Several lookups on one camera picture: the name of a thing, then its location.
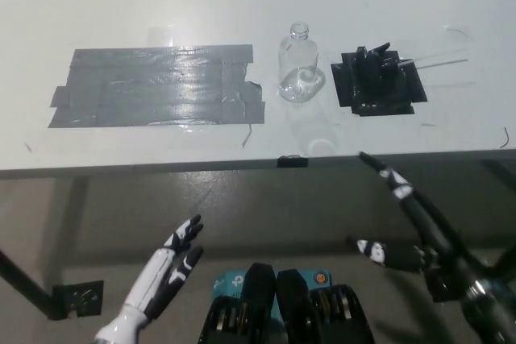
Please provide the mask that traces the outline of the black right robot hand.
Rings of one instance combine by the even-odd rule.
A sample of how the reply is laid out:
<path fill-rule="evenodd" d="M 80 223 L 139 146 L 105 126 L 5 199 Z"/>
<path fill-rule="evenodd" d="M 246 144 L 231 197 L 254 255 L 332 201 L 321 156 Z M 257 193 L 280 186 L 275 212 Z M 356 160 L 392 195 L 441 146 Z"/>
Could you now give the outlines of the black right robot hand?
<path fill-rule="evenodd" d="M 404 176 L 366 152 L 359 159 L 387 184 L 420 243 L 348 238 L 359 254 L 382 267 L 421 273 L 436 302 L 484 296 L 493 290 L 488 268 L 460 240 L 443 214 Z"/>

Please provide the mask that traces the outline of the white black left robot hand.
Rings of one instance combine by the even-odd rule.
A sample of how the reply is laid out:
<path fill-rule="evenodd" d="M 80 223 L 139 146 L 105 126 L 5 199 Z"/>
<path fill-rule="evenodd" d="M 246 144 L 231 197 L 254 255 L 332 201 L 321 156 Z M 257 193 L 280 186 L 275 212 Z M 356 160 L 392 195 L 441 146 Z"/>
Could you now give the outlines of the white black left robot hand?
<path fill-rule="evenodd" d="M 197 214 L 186 220 L 154 252 L 119 314 L 97 332 L 94 343 L 137 343 L 140 332 L 165 311 L 202 257 L 202 247 L 191 247 L 202 230 L 201 219 Z"/>

